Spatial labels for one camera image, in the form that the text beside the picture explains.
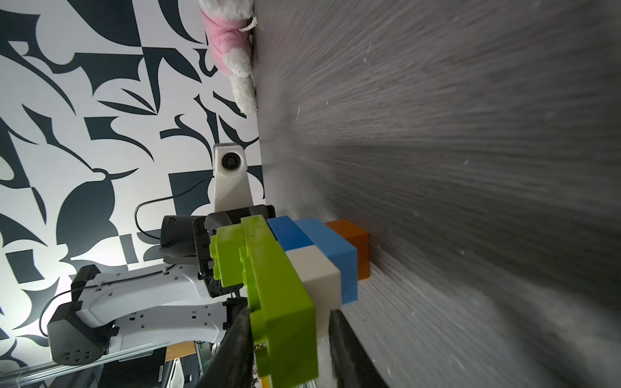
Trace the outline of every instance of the camera lens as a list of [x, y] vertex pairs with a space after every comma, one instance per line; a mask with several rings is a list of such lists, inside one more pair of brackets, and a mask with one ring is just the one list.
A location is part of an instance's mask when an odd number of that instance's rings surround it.
[[235, 170], [238, 169], [242, 164], [242, 159], [234, 152], [229, 152], [228, 154], [222, 157], [222, 167], [227, 170]]

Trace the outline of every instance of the gray table surface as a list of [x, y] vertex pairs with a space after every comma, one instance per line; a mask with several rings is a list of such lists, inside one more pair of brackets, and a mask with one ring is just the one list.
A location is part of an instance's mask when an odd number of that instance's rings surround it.
[[[371, 232], [371, 279], [343, 311], [386, 382], [621, 386], [618, 5], [256, 14], [267, 202]], [[324, 342], [320, 369], [331, 386]]]

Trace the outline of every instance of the white plush fur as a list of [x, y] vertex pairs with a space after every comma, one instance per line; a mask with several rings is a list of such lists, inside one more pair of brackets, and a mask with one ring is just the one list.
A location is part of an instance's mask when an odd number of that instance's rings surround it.
[[[253, 16], [254, 0], [198, 0], [201, 9], [207, 14], [221, 19], [247, 20]], [[253, 18], [250, 30], [256, 26]], [[242, 48], [234, 48], [223, 57], [224, 64], [233, 72], [229, 76], [233, 87], [233, 97], [239, 110], [244, 114], [256, 112], [255, 85], [252, 81], [250, 56]]]
[[254, 0], [198, 0], [201, 8], [208, 14], [222, 19], [250, 19]]
[[250, 57], [242, 48], [233, 48], [222, 58], [224, 64], [227, 65], [233, 75], [238, 77], [247, 77], [252, 70], [250, 65]]
[[231, 85], [233, 86], [233, 98], [237, 107], [243, 114], [256, 112], [255, 85], [251, 76], [237, 77], [231, 76]]

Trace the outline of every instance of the blue block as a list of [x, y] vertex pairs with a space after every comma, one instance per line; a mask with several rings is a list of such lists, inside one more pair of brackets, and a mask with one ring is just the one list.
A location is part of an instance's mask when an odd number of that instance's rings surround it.
[[358, 250], [317, 219], [296, 221], [319, 250], [341, 271], [343, 304], [358, 300]]
[[310, 238], [286, 215], [268, 219], [268, 225], [284, 251], [313, 245]]

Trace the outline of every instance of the pink stuffed toy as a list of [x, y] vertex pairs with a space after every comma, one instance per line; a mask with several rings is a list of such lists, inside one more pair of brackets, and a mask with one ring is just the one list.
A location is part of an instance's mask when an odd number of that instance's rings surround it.
[[250, 64], [250, 34], [256, 26], [253, 0], [199, 0], [211, 57], [229, 76], [233, 97], [244, 114], [256, 112]]

